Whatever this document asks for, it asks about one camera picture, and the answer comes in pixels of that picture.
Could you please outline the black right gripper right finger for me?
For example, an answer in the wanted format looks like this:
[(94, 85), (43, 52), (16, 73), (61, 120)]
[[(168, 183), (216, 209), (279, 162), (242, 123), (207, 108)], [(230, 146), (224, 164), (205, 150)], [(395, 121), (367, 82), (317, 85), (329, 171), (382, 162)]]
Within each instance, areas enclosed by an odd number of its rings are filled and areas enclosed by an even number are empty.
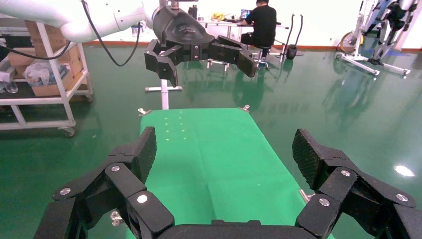
[(297, 216), (296, 227), (325, 239), (347, 214), (376, 239), (421, 238), (422, 212), (416, 200), (361, 171), (343, 151), (319, 144), (300, 128), (292, 154), (314, 192)]

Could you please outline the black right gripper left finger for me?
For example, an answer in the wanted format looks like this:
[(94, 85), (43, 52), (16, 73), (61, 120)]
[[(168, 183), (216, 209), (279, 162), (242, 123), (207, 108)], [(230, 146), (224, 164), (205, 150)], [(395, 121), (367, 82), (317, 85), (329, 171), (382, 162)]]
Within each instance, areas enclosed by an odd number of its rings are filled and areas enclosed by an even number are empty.
[(156, 239), (174, 216), (147, 190), (157, 152), (155, 129), (116, 147), (100, 167), (58, 188), (35, 232), (36, 239), (85, 239), (103, 215), (116, 210), (138, 239)]

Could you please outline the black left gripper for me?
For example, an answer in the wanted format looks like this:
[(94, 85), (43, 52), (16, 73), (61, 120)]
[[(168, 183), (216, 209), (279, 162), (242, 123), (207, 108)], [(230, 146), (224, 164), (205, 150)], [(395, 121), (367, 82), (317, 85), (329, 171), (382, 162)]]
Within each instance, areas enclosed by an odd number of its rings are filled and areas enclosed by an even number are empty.
[(225, 36), (208, 34), (191, 15), (170, 6), (157, 10), (152, 18), (157, 39), (153, 39), (144, 51), (147, 70), (155, 72), (159, 79), (178, 86), (176, 65), (181, 62), (213, 59), (238, 67), (252, 78), (257, 64), (248, 46)]

